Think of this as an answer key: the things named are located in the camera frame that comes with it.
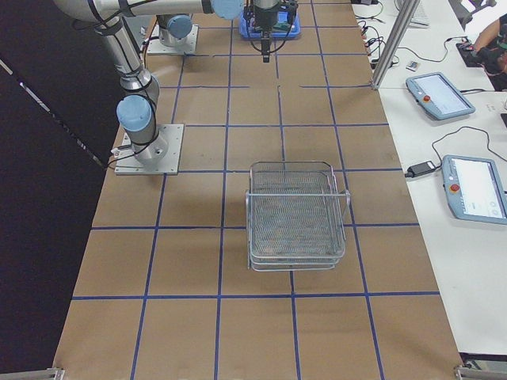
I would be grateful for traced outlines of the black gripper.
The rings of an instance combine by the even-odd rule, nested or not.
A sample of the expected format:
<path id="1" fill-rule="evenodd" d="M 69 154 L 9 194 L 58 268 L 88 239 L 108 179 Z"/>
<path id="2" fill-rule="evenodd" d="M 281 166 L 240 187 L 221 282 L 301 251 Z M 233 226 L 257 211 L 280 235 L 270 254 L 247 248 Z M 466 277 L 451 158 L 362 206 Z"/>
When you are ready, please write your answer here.
<path id="1" fill-rule="evenodd" d="M 271 34 L 273 26 L 278 21 L 278 12 L 280 10 L 279 0 L 254 0 L 253 11 L 255 25 L 261 30 L 261 56 L 263 63 L 269 63 Z"/>

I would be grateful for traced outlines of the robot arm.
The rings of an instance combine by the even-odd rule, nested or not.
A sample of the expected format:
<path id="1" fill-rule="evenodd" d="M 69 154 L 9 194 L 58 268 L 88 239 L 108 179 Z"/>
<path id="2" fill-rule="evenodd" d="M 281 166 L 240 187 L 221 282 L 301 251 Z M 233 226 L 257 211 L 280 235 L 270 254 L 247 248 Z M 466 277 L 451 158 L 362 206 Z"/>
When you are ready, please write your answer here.
<path id="1" fill-rule="evenodd" d="M 143 173 L 168 173 L 168 162 L 177 168 L 181 144 L 177 126 L 164 127 L 156 121 L 160 87 L 158 80 L 141 60 L 135 40 L 129 34 L 126 17 L 156 16 L 174 39 L 185 38 L 193 28 L 191 13 L 215 14 L 226 20 L 236 18 L 243 1 L 56 1 L 55 5 L 74 21 L 82 21 L 99 35 L 120 76 L 125 97 L 116 106 L 120 126 L 126 132 L 130 146 L 124 160 Z"/>
<path id="2" fill-rule="evenodd" d="M 264 63 L 276 52 L 271 49 L 272 34 L 278 22 L 279 12 L 286 12 L 289 26 L 285 39 L 291 31 L 297 13 L 297 3 L 292 1 L 203 1 L 204 13 L 232 20 L 242 17 L 246 23 L 247 39 L 257 51 Z M 167 44 L 186 38 L 193 28 L 191 17 L 187 13 L 170 13 L 157 16 L 160 40 Z"/>

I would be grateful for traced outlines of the person forearm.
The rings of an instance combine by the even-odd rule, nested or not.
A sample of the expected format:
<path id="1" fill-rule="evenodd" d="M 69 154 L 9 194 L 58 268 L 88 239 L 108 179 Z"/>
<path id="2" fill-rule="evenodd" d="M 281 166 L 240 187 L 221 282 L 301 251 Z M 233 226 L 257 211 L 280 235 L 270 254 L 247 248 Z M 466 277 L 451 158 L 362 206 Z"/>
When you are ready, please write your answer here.
<path id="1" fill-rule="evenodd" d="M 474 51 L 479 53 L 482 49 L 506 49 L 506 36 L 501 36 L 501 28 L 506 24 L 506 15 L 499 17 L 483 29 L 474 43 Z"/>

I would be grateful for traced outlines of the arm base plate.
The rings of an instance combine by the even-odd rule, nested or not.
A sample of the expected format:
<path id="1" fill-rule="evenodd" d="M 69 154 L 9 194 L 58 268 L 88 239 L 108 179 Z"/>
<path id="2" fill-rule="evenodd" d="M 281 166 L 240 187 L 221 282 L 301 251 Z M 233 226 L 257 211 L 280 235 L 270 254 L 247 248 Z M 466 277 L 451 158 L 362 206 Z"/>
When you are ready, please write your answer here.
<path id="1" fill-rule="evenodd" d="M 193 25 L 191 32 L 177 39 L 168 32 L 160 32 L 156 25 L 147 44 L 149 55 L 195 55 L 199 26 Z"/>
<path id="2" fill-rule="evenodd" d="M 145 150 L 132 145 L 128 133 L 123 135 L 121 146 L 114 148 L 112 163 L 116 175 L 177 175 L 185 126 L 158 124 L 158 137 Z"/>

